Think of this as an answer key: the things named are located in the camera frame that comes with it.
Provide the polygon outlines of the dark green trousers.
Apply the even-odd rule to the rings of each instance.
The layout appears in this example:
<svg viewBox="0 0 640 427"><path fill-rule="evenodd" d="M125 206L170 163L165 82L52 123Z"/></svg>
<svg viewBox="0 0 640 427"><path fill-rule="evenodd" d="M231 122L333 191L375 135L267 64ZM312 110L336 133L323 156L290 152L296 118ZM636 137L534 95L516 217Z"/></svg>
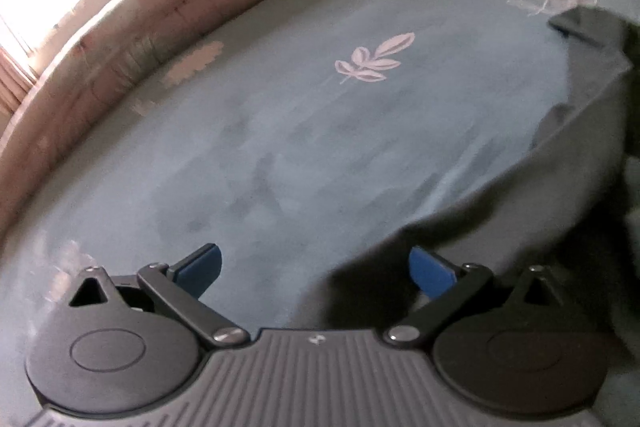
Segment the dark green trousers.
<svg viewBox="0 0 640 427"><path fill-rule="evenodd" d="M551 17L565 40L568 99L542 118L526 156L477 191L406 225L330 277L322 322L382 329L416 293L419 245L499 277L540 263L590 317L639 350L639 28L601 9Z"/></svg>

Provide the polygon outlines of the green floral bed sheet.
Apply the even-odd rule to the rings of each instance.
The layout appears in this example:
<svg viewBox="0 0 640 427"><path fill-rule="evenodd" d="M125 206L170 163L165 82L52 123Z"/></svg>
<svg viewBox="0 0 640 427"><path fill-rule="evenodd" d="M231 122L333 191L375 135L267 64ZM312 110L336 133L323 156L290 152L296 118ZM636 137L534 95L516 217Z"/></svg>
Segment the green floral bed sheet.
<svg viewBox="0 0 640 427"><path fill-rule="evenodd" d="M311 291L409 222L475 191L567 102L576 5L639 0L264 0L162 67L40 187L1 255L1 421L38 411L25 348L87 265L111 274L205 243L208 305L247 329L308 322Z"/></svg>

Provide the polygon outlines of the folded pink floral quilt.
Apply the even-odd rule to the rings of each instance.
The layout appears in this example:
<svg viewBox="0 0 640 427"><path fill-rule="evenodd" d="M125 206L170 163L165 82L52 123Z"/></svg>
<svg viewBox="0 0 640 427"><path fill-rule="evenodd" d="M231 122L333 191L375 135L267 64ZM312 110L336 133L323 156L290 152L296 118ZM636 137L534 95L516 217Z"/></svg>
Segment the folded pink floral quilt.
<svg viewBox="0 0 640 427"><path fill-rule="evenodd" d="M1 137L1 228L140 80L217 27L200 0L113 0L30 90Z"/></svg>

